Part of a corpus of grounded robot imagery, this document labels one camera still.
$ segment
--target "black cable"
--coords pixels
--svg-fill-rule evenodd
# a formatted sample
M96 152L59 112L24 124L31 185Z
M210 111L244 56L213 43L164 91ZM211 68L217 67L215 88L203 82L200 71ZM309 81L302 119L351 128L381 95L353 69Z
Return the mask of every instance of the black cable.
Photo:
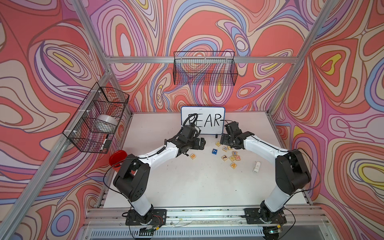
M251 135L251 137L253 137L255 140L257 140L257 141L259 141L259 142L262 142L262 143L264 143L264 144L270 146L270 147L273 148L273 149L276 149L277 151L280 151L280 152L290 152L290 151L282 151L282 150L280 150L280 149L277 149L277 148L275 148L274 146L272 146L272 145L270 145L270 144L264 142L263 140L259 140L259 139L255 138L253 135Z
M195 136L195 138L196 138L196 137L198 137L198 136L200 135L200 133L201 133L201 129L200 129L198 126L196 126L196 125L195 125L195 127L197 127L197 128L199 129L199 132L198 132L197 135Z
M291 214L292 214L292 216L293 216L293 219L295 220L295 221L293 222L292 226L288 229L288 231L285 232L285 234L287 234L287 233L289 232L289 230L291 230L291 228L295 225L295 223L296 223L296 218L295 218L295 215L293 214L293 212L292 212L291 210L286 209L285 207L283 207L283 208L284 208L285 210L290 211Z
M116 190L110 188L110 187L107 185L107 183L105 182L105 177L107 176L107 173L108 173L108 171L109 171L111 168L115 167L115 165L117 165L117 164L119 164L119 163L121 163L121 162L123 162L123 161L125 161L125 160L126 160L126 159L124 159L124 160L122 160L122 161L120 161L120 162L117 162L117 163L113 164L113 165L112 165L110 168L108 168L108 170L104 173L104 177L103 177L103 183L104 183L104 185L105 185L109 190L112 190L112 191L114 191L114 192L117 192L117 193L119 193L119 194L121 194L121 195L123 195L123 196L124 196L124 194L122 194L121 192L118 192L118 191L116 191Z
M197 121L197 118L198 118L198 114L197 113L194 113L194 114L191 114L191 115L189 115L189 117L187 117L187 119L184 121L184 123L183 123L183 126L185 126L185 124L187 123L187 121L191 118L191 117L193 117L193 116L195 116L195 118L193 119L193 124L195 124L195 122Z
M132 205L131 205L131 208L129 209L129 212L128 212L128 228L129 228L129 233L131 234L131 236L133 237L133 239L136 240L136 238L133 236L132 232L131 232L131 226L129 225L129 215L131 214L131 210L132 210Z

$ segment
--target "psychedelic wallpaper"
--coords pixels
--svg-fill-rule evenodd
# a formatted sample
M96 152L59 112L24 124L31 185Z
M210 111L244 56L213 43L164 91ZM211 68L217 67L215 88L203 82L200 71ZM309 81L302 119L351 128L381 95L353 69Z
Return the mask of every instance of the psychedelic wallpaper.
M0 1L0 221L103 73L68 1ZM108 157L71 145L13 239L72 239L101 191Z
M323 1L97 0L86 6L107 56L224 50L236 56L296 56ZM111 67L131 95L133 111L180 111L182 106L264 111L290 64L240 63L234 87L175 86L173 64Z
M383 1L340 1L272 112L319 167L311 198L345 240L384 239L383 39Z

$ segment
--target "white robot arm segment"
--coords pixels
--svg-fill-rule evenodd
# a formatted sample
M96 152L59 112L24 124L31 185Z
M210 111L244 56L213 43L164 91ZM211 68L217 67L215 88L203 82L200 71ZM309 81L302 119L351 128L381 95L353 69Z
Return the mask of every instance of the white robot arm segment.
M154 169L161 164L165 163L166 161L177 157L177 153L179 152L179 149L176 147L174 143L167 142L167 145L161 146L152 152L149 152L144 155L137 156L141 159L143 163L148 163L148 165Z
M282 156L288 152L287 149L266 143L257 136L249 136L244 139L244 148L265 158L273 166L275 166L277 156Z

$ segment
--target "white eraser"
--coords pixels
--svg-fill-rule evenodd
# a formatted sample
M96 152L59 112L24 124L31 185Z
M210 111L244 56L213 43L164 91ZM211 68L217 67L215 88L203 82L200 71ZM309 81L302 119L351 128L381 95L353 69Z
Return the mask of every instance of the white eraser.
M260 162L256 162L253 171L254 171L254 172L259 172L259 168L260 168Z

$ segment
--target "black wire basket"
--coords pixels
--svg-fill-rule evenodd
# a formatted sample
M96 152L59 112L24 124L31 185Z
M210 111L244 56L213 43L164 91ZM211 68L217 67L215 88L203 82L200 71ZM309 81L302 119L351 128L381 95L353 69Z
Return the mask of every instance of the black wire basket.
M121 90L98 86L94 98L75 127L64 130L63 134L81 152L107 153L128 100L129 95ZM101 116L105 115L109 117L108 121L102 120Z
M234 51L175 51L175 85L234 86L238 76Z

